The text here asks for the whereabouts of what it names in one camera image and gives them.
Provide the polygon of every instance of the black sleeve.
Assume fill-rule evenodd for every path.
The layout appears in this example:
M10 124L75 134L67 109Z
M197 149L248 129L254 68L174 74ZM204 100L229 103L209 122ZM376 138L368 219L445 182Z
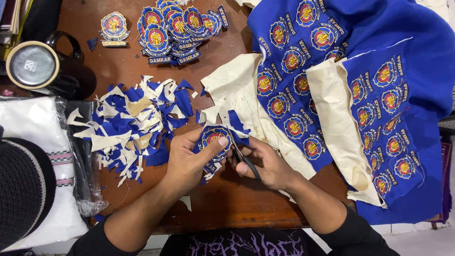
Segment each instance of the black sleeve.
M104 233L106 220L107 218L79 238L66 256L136 256L142 251L143 248L135 252L125 252L111 244Z
M384 238L347 205L344 223L332 233L318 234L332 248L329 256L399 256L387 246Z

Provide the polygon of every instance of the scissors blade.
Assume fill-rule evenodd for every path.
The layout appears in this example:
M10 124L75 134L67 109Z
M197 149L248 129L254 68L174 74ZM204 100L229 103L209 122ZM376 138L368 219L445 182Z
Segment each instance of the scissors blade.
M240 150L238 149L237 143L235 143L234 136L232 136L232 133L231 133L231 129L228 128L227 133L229 134L229 136L231 136L231 143L232 143L232 145L234 145L235 151L237 152L240 159L242 159L242 156L243 156L242 152L240 152Z

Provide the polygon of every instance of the black knit hat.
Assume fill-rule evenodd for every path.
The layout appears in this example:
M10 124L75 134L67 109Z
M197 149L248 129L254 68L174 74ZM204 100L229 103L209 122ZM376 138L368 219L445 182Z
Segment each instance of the black knit hat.
M3 127L0 126L0 138ZM20 138L0 140L0 251L26 237L51 210L56 177L47 154Z

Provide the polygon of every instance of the person's left hand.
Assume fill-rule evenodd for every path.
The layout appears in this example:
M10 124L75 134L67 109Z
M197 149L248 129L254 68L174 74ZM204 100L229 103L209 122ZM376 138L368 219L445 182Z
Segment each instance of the person's left hand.
M184 194L200 182L204 166L229 143L226 137L220 137L212 141L201 152L193 153L192 149L200 138L202 129L201 127L184 135L175 136L171 141L169 162L164 179Z

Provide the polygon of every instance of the mug handle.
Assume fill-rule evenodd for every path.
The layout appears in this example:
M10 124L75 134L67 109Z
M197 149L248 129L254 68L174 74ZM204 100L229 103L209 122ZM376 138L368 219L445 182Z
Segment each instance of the mug handle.
M60 37L66 36L68 40L70 41L71 45L73 46L73 59L75 59L78 62L82 62L82 49L81 45L77 41L76 38L74 38L72 35L63 32L63 31L54 31L52 32L46 39L45 44L49 45L50 47L57 49L57 41L60 39Z

